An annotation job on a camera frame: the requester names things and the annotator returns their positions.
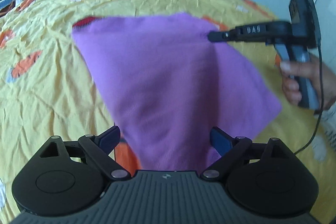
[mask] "silver screw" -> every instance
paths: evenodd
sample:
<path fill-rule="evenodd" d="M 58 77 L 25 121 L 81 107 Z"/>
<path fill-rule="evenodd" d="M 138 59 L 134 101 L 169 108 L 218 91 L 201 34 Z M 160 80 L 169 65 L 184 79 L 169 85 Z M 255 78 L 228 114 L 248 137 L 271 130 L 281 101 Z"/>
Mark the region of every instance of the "silver screw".
<path fill-rule="evenodd" d="M 215 179 L 219 177 L 219 172 L 217 170 L 206 170 L 203 175 L 208 179 Z"/>
<path fill-rule="evenodd" d="M 128 173 L 125 170 L 118 169 L 118 170 L 114 170 L 111 173 L 111 176 L 114 177 L 115 179 L 123 179 L 128 176 Z"/>

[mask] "purple cloth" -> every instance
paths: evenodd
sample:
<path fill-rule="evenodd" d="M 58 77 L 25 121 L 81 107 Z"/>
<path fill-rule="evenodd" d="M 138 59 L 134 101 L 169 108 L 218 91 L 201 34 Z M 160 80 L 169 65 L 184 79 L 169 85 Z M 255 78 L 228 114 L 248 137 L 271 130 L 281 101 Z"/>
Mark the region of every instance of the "purple cloth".
<path fill-rule="evenodd" d="M 204 170 L 219 159 L 210 130 L 255 138 L 281 111 L 256 68 L 210 43 L 188 14 L 110 17 L 73 38 L 115 124 L 147 170 Z"/>

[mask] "gray handle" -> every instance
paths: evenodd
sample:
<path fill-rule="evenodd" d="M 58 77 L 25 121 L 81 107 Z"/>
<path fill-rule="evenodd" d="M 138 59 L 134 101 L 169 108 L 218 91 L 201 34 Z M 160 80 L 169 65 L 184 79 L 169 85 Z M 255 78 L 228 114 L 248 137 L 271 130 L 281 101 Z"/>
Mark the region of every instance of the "gray handle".
<path fill-rule="evenodd" d="M 310 62 L 309 53 L 303 46 L 275 45 L 274 47 L 283 61 Z M 307 78 L 291 77 L 295 79 L 300 86 L 302 100 L 299 102 L 299 107 L 312 110 L 320 109 L 320 102 L 311 81 Z"/>

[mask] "yellow bedsheet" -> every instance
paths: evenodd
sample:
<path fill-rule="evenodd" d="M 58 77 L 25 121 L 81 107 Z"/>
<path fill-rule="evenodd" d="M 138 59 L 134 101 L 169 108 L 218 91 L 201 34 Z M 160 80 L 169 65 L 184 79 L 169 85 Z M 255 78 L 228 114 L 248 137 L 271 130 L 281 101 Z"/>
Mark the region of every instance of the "yellow bedsheet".
<path fill-rule="evenodd" d="M 177 12 L 208 16 L 229 28 L 272 17 L 242 0 L 37 0 L 22 12 L 11 11 L 0 19 L 0 30 L 7 31 L 0 42 L 0 196 L 5 187 L 6 197 L 0 213 L 3 224 L 19 213 L 11 195 L 13 179 L 47 138 L 60 135 L 64 140 L 76 140 L 113 125 L 71 39 L 72 25 L 89 15 Z M 282 113 L 255 141 L 278 137 L 292 150 L 299 149 L 311 137 L 316 120 L 311 111 L 285 100 L 280 75 L 274 68 L 275 50 L 263 44 L 232 45 L 252 60 L 283 105 Z M 319 135 L 324 138 L 322 129 Z M 324 161 L 314 159 L 311 147 L 299 155 L 319 182 L 320 194 L 312 214 L 323 224 L 336 212 L 336 154 L 329 145 L 327 149 Z"/>

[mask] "human hand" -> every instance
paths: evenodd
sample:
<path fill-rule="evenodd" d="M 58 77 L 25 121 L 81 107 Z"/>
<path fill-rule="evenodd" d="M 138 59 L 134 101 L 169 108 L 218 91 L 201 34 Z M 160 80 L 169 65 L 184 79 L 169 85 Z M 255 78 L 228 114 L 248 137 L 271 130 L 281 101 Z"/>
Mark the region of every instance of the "human hand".
<path fill-rule="evenodd" d="M 319 59 L 310 55 L 311 62 L 281 62 L 280 69 L 282 72 L 282 90 L 287 100 L 298 105 L 302 99 L 299 92 L 299 84 L 289 76 L 299 76 L 308 78 L 317 92 L 321 104 L 321 85 L 320 85 L 320 64 Z M 336 75 L 323 64 L 323 91 L 324 91 L 324 110 L 328 110 L 336 102 Z"/>

